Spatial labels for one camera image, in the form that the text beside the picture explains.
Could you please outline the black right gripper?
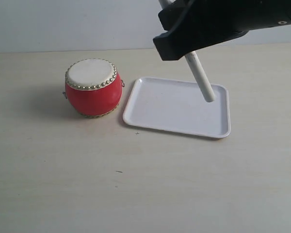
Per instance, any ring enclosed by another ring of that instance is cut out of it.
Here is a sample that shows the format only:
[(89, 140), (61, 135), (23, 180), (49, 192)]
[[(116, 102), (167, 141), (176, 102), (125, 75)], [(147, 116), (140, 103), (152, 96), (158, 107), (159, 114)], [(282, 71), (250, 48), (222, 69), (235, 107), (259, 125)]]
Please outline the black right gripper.
[[(193, 0), (160, 0), (158, 18), (170, 31)], [(291, 25), (291, 0), (198, 0), (195, 20), (199, 50), (244, 36), (249, 31)]]

